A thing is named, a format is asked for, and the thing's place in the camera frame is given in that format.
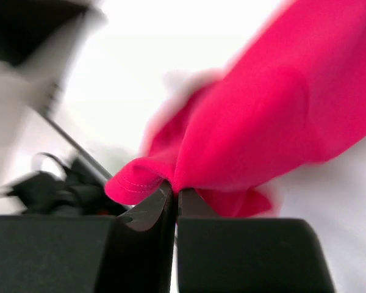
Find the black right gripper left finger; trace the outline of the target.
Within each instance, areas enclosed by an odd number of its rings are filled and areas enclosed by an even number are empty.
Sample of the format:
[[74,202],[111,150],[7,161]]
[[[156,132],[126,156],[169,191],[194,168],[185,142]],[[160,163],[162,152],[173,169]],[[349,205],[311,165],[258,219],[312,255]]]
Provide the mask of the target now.
[[168,292],[168,183],[114,216],[0,216],[0,292]]

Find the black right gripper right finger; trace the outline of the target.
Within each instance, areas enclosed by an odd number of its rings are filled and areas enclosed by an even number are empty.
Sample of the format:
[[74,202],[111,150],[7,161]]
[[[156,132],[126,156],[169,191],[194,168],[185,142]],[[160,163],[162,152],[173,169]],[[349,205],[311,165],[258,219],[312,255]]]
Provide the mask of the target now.
[[220,217],[193,189],[178,211],[180,292],[334,292],[306,221]]

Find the pink red t shirt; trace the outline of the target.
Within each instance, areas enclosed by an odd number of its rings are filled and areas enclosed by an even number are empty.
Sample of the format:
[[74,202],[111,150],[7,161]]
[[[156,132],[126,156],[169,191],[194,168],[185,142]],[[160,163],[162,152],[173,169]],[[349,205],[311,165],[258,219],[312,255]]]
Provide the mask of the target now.
[[366,1],[295,1],[105,191],[132,205],[168,181],[220,215],[249,217],[273,208],[257,186],[365,136]]

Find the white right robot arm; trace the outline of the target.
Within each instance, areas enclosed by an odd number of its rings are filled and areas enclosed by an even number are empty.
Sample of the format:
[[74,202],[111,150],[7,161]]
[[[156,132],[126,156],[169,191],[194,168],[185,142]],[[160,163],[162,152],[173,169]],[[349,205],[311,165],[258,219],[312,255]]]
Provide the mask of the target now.
[[[44,106],[83,25],[101,21],[84,1],[0,1],[0,143],[16,112]],[[221,217],[166,180],[125,208],[88,167],[66,173],[6,192],[26,208],[0,215],[0,292],[169,292],[173,269],[180,292],[334,291],[304,220]]]

